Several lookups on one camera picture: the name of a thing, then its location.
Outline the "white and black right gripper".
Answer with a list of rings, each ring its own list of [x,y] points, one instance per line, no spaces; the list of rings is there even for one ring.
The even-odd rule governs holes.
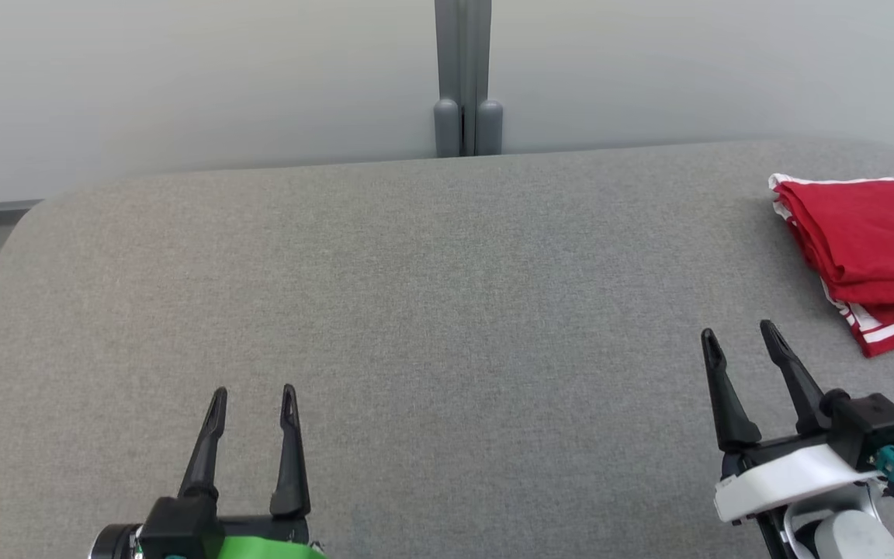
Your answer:
[[[725,353],[711,328],[700,333],[703,360],[718,449],[727,463],[716,484],[714,506],[724,523],[737,523],[785,505],[874,480],[871,470],[859,471],[817,436],[830,428],[820,411],[823,391],[797,353],[772,321],[760,321],[769,357],[780,369],[797,414],[795,430],[763,443],[756,422],[750,421],[727,374]]]

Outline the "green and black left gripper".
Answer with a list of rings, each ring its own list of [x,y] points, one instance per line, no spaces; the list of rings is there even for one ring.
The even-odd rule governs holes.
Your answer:
[[[214,474],[219,441],[226,428],[227,397],[226,387],[219,387],[213,392],[178,488],[178,498],[195,498],[199,495],[209,496],[213,500],[219,498]],[[282,391],[279,425],[282,429],[282,446],[278,481],[269,505],[271,516],[220,518],[226,534],[220,548],[220,558],[326,557],[321,542],[311,539],[305,520],[311,512],[311,495],[296,389],[291,384],[285,384]]]

